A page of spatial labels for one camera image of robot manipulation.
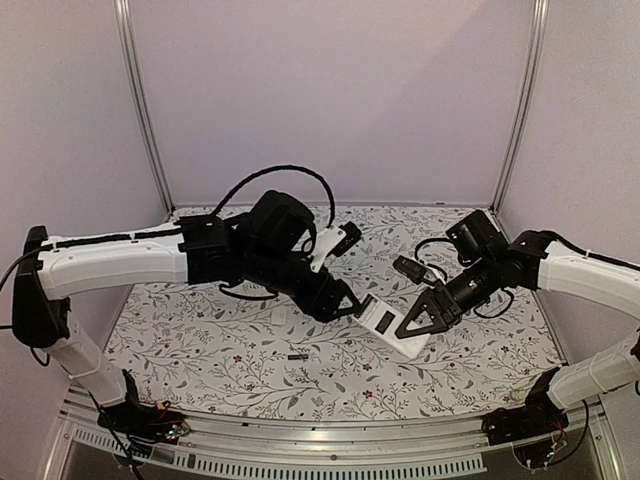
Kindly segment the white and red remote control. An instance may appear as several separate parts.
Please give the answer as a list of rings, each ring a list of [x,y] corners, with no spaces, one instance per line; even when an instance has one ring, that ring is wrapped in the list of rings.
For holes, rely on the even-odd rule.
[[[401,339],[396,330],[405,318],[404,313],[371,293],[365,296],[362,304],[362,313],[355,317],[361,327],[404,357],[415,359],[419,356],[431,337],[429,333]]]

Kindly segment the white battery cover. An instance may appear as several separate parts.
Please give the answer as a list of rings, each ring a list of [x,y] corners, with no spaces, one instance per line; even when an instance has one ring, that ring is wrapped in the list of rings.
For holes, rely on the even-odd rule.
[[[286,308],[273,309],[270,319],[274,326],[285,326],[288,322],[288,310]]]

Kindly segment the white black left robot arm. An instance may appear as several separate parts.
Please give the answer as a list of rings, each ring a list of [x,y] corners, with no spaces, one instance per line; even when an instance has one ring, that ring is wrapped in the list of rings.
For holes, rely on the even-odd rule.
[[[10,268],[11,330],[22,344],[58,361],[126,433],[138,434],[149,415],[135,383],[111,366],[73,319],[71,296],[143,283],[220,282],[229,289],[249,281],[328,323],[363,310],[351,288],[324,265],[360,236],[353,223],[317,230],[304,204],[274,190],[250,211],[226,219],[184,216],[148,230],[81,238],[50,237],[37,226]]]

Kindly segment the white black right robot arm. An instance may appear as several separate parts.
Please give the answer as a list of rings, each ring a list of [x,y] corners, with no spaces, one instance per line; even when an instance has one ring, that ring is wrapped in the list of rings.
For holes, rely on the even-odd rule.
[[[424,290],[395,329],[408,339],[442,333],[461,316],[504,287],[573,295],[639,316],[639,267],[592,253],[553,231],[527,230],[508,241],[488,216],[476,210],[449,228],[447,240],[463,271],[448,283]],[[537,436],[552,424],[556,411],[639,380],[639,335],[576,364],[541,374],[528,392],[516,392],[523,407],[517,427]]]

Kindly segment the floral patterned table mat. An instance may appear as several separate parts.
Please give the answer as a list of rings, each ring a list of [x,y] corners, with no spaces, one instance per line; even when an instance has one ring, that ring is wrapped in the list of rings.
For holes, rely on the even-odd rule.
[[[288,310],[285,326],[273,309]],[[141,399],[181,410],[302,421],[414,419],[508,407],[561,363],[532,294],[496,293],[413,360],[345,317],[323,324],[245,283],[138,285],[106,345]],[[306,354],[304,361],[288,355]]]

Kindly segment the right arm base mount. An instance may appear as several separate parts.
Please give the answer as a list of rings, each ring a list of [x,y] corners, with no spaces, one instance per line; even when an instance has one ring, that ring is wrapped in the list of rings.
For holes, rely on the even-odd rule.
[[[549,434],[569,426],[563,409],[556,407],[547,393],[555,367],[542,373],[530,386],[512,392],[518,406],[498,408],[482,417],[481,430],[490,445],[509,443]]]

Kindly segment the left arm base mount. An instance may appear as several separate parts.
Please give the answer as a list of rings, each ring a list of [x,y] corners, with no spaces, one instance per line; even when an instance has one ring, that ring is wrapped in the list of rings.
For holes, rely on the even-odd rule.
[[[135,380],[127,370],[122,374],[124,399],[113,406],[100,406],[99,426],[148,443],[176,444],[190,432],[186,416],[171,410],[169,401],[155,406],[142,404]]]

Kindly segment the aluminium front rail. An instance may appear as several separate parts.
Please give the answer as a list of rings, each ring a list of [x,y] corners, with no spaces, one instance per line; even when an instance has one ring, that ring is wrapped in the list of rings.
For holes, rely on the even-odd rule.
[[[491,444],[478,413],[308,422],[191,412],[174,444],[132,448],[97,423],[88,394],[61,407],[48,479],[621,479],[599,402],[572,409],[562,433]]]

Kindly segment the right aluminium frame post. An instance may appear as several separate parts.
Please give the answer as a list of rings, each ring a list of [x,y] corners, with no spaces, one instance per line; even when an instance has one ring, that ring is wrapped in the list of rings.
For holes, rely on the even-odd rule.
[[[535,0],[533,2],[531,28],[525,51],[522,81],[504,159],[490,206],[495,215],[499,214],[504,205],[524,137],[544,45],[548,10],[549,2],[547,0]]]

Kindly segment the aluminium frame post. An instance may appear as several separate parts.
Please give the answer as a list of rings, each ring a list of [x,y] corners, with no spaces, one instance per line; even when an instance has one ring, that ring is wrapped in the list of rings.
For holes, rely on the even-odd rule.
[[[175,210],[175,202],[170,190],[167,174],[162,163],[153,122],[146,98],[142,71],[135,41],[131,2],[115,0],[116,26],[121,45],[124,66],[131,91],[133,108],[138,121],[139,130],[146,157],[149,163],[161,205],[167,213]]]
[[[547,0],[535,0],[533,2],[531,28],[525,51],[522,81],[504,159],[490,206],[495,215],[499,214],[504,205],[524,137],[544,45],[548,10],[549,2]]]

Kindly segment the left aluminium frame post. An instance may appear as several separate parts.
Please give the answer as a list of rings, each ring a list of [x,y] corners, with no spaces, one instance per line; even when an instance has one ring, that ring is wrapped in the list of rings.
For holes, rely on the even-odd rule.
[[[170,190],[167,174],[162,163],[153,122],[146,98],[142,71],[135,41],[131,2],[115,0],[116,26],[121,45],[124,66],[131,91],[133,108],[138,121],[139,130],[146,157],[149,163],[161,205],[167,213],[175,210],[175,202]]]

